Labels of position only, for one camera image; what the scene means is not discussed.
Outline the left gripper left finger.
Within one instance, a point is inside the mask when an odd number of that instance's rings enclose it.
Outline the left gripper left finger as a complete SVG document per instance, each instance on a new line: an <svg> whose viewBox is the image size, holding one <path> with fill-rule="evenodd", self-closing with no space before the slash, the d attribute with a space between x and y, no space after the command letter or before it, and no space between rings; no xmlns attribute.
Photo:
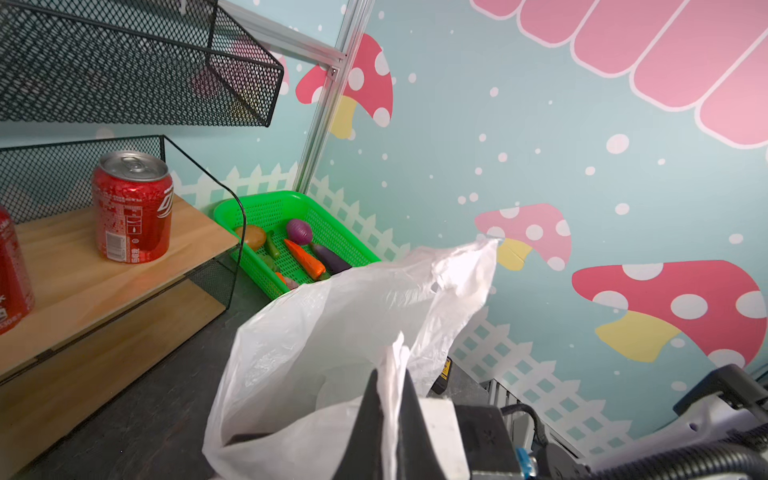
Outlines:
<svg viewBox="0 0 768 480"><path fill-rule="evenodd" d="M384 415L377 390L378 371L373 370L362 397L350 439L333 480L382 478L382 431Z"/></svg>

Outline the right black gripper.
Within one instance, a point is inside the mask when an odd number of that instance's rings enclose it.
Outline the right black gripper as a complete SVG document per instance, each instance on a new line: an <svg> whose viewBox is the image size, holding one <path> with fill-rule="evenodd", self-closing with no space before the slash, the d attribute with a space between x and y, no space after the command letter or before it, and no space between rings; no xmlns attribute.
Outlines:
<svg viewBox="0 0 768 480"><path fill-rule="evenodd" d="M470 478L523 479L523 471L499 408L456 405Z"/></svg>

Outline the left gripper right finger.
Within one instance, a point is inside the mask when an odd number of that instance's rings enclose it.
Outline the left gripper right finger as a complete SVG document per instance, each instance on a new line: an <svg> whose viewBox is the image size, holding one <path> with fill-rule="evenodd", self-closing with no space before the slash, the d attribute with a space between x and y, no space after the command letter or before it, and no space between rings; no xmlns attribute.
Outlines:
<svg viewBox="0 0 768 480"><path fill-rule="evenodd" d="M445 476L432 446L409 371L405 373L398 427L396 479L443 480Z"/></svg>

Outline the white plastic grocery bag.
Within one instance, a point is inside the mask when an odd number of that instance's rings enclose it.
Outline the white plastic grocery bag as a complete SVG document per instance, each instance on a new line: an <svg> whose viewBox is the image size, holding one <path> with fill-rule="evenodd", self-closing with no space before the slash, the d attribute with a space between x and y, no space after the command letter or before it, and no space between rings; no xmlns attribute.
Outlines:
<svg viewBox="0 0 768 480"><path fill-rule="evenodd" d="M498 244L421 247L300 286L241 325L203 454L223 479L328 479L389 356L425 396L485 305Z"/></svg>

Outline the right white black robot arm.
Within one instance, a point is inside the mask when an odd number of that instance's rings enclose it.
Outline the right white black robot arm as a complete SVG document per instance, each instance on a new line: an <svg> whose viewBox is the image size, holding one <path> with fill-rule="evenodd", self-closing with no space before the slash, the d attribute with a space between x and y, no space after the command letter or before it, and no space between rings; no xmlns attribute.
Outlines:
<svg viewBox="0 0 768 480"><path fill-rule="evenodd" d="M577 459L528 405L455 408L472 479L766 478L766 376L720 367L674 410L675 421L636 444Z"/></svg>

